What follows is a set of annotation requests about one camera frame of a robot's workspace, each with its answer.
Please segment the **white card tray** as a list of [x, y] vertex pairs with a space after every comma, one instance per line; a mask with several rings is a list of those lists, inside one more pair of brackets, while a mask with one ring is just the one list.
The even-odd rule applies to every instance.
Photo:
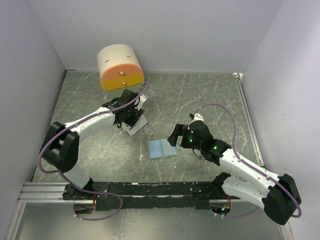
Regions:
[[122, 123], [122, 130], [129, 134], [131, 137], [135, 135], [140, 129], [142, 129], [148, 123], [144, 116], [144, 110], [140, 109], [137, 113], [130, 115]]

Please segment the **green card holder book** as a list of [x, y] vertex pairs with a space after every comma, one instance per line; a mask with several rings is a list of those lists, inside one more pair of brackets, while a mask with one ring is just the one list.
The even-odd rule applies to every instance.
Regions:
[[172, 158], [179, 155], [178, 148], [171, 146], [167, 139], [148, 141], [147, 153], [150, 160]]

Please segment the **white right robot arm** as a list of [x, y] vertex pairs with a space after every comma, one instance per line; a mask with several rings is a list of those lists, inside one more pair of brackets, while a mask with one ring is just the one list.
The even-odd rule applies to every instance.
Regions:
[[182, 148], [200, 151], [206, 161], [229, 169], [241, 178], [228, 176], [214, 184], [212, 193], [216, 198], [229, 195], [243, 199], [263, 209], [279, 225], [285, 225], [290, 218], [301, 217], [302, 200], [292, 176], [272, 173], [239, 155], [231, 145], [214, 138], [202, 120], [194, 120], [189, 125], [176, 124], [167, 141], [174, 147], [179, 137]]

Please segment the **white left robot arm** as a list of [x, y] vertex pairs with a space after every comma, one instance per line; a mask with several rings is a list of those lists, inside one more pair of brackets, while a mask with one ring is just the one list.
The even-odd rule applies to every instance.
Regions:
[[135, 135], [147, 124], [142, 93], [125, 89], [120, 97], [104, 103], [96, 111], [71, 122], [52, 123], [40, 149], [40, 159], [55, 167], [75, 187], [81, 199], [89, 199], [94, 192], [93, 180], [79, 166], [79, 145], [91, 135], [116, 126], [129, 136]]

